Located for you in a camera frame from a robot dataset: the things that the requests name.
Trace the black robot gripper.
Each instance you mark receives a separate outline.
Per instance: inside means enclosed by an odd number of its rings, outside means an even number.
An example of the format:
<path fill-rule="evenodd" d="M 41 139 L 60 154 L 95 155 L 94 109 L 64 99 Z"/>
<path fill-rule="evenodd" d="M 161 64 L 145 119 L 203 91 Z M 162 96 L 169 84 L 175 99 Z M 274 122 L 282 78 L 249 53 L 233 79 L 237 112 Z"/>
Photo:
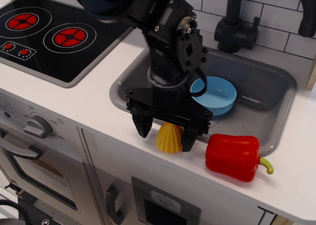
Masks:
<path fill-rule="evenodd" d="M 184 127 L 182 151 L 189 152 L 197 136 L 209 131 L 211 111 L 197 103 L 184 87 L 172 91 L 154 87 L 129 88 L 124 94 L 128 98 L 127 109 L 143 138 L 151 130 L 153 119 L 170 122 Z"/>

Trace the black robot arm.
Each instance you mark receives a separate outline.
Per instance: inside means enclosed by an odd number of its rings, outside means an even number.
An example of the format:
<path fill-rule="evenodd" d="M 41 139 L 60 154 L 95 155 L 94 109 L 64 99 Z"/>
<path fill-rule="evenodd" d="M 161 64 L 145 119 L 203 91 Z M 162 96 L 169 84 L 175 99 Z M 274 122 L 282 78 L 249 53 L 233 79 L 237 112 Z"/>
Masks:
<path fill-rule="evenodd" d="M 154 119 L 182 126 L 183 151 L 206 134 L 212 113 L 195 101 L 207 88 L 191 92 L 189 77 L 200 69 L 208 52 L 197 29 L 195 13 L 185 0 L 77 0 L 93 18 L 104 23 L 123 21 L 139 28 L 150 51 L 149 88 L 125 91 L 127 109 L 140 136 L 146 137 Z"/>

